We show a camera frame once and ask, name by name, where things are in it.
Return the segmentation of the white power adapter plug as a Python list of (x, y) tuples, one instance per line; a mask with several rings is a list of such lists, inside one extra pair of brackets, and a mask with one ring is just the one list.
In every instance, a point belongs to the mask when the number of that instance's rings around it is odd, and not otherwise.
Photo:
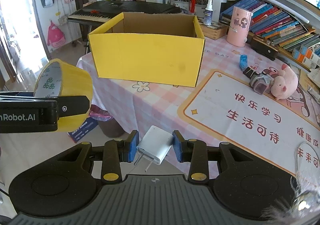
[(157, 126), (151, 126), (137, 145), (139, 157), (134, 161), (134, 166), (136, 166), (143, 157), (150, 160), (145, 172), (147, 172), (152, 163), (161, 165), (172, 146), (173, 139), (173, 135), (169, 132)]

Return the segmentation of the yellow tape roll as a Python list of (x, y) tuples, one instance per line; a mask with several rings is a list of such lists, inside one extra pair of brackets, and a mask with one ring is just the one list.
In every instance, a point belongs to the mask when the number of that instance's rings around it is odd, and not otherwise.
[(41, 71), (33, 96), (57, 98), (57, 131), (72, 132), (89, 115), (93, 97), (92, 79), (85, 70), (53, 59)]

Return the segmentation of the pink plush pig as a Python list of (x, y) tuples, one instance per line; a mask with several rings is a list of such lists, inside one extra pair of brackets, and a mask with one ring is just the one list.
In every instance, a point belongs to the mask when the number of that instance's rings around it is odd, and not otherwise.
[(296, 73), (287, 64), (283, 64), (278, 71), (278, 76), (273, 80), (271, 94), (276, 100), (285, 100), (295, 93), (297, 87)]

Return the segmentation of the pink checkered desk mat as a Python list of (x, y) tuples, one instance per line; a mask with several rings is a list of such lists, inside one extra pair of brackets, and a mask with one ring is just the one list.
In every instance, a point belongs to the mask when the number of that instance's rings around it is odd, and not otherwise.
[(225, 39), (206, 40), (196, 88), (99, 78), (89, 54), (77, 65), (92, 77), (92, 103), (127, 132), (144, 135), (157, 126), (211, 146), (228, 141), (291, 174), (318, 175), (319, 104), (303, 91), (279, 101), (257, 94), (240, 69), (241, 55), (257, 71), (276, 74), (282, 66)]

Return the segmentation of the pink backpack on floor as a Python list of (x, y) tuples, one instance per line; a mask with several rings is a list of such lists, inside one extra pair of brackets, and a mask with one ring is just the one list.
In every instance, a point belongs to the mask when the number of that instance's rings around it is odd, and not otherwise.
[(47, 36), (47, 46), (59, 48), (63, 46), (65, 42), (66, 39), (64, 33), (53, 23), (53, 21), (50, 21)]

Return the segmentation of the black binder clip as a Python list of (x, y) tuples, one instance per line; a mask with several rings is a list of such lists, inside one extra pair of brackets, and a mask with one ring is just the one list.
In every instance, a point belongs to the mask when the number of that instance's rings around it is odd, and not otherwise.
[(251, 79), (251, 78), (254, 78), (256, 76), (259, 75), (259, 72), (257, 72), (256, 70), (254, 70), (253, 68), (251, 68), (250, 66), (248, 66), (247, 68), (245, 68), (245, 70), (243, 71), (243, 74)]

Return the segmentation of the blue small clip toy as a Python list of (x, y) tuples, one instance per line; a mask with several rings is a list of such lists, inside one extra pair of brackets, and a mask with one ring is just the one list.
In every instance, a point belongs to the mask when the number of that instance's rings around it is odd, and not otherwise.
[(247, 55), (240, 55), (239, 67), (241, 71), (244, 71), (248, 67)]

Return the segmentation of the yellow cardboard box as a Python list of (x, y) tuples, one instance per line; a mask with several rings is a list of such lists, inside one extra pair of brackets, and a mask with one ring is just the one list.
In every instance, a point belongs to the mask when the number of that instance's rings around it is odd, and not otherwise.
[(195, 15), (121, 13), (88, 39), (100, 78), (197, 85), (205, 38)]

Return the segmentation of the wooden chess board box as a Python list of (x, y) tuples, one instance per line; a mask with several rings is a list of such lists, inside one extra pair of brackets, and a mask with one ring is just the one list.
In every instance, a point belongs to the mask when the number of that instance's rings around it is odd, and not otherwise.
[(199, 24), (204, 36), (212, 40), (218, 40), (225, 36), (229, 28), (228, 26), (217, 22), (212, 22), (210, 26), (207, 26), (203, 23), (203, 19), (199, 19)]

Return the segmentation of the black electronic keyboard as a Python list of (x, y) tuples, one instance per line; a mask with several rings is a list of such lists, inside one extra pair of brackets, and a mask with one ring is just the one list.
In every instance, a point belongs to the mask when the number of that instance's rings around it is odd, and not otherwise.
[(140, 1), (97, 1), (89, 4), (67, 17), (67, 20), (79, 24), (100, 24), (120, 13), (178, 14), (179, 7), (169, 4)]

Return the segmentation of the pink cylindrical canister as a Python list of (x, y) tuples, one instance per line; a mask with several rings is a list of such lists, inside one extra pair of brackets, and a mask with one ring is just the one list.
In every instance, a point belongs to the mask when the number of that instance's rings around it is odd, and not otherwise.
[(249, 10), (234, 7), (227, 34), (227, 42), (236, 47), (244, 47), (252, 22), (253, 13)]

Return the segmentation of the white spray bottle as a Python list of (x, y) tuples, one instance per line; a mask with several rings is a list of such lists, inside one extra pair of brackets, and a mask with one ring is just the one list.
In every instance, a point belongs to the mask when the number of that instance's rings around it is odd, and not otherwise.
[(203, 18), (203, 24), (205, 26), (210, 26), (212, 24), (212, 16), (213, 16), (213, 1), (208, 0), (207, 6), (203, 12), (204, 18)]

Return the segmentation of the white pen holder cup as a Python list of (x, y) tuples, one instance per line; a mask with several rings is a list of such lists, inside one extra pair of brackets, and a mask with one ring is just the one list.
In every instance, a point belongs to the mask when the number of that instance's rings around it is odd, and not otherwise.
[[(190, 2), (170, 0), (170, 4), (179, 7), (182, 11), (190, 12)], [(197, 17), (204, 18), (204, 10), (206, 5), (195, 4), (194, 14)]]

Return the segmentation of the lower row of books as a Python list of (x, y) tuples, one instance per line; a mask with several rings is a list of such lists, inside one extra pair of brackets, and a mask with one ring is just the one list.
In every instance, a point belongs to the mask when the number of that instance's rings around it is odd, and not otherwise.
[(274, 44), (279, 53), (285, 52), (307, 69), (319, 68), (319, 31), (298, 16), (266, 0), (238, 0), (220, 13), (220, 22), (230, 25), (234, 7), (253, 13), (249, 43), (253, 36)]

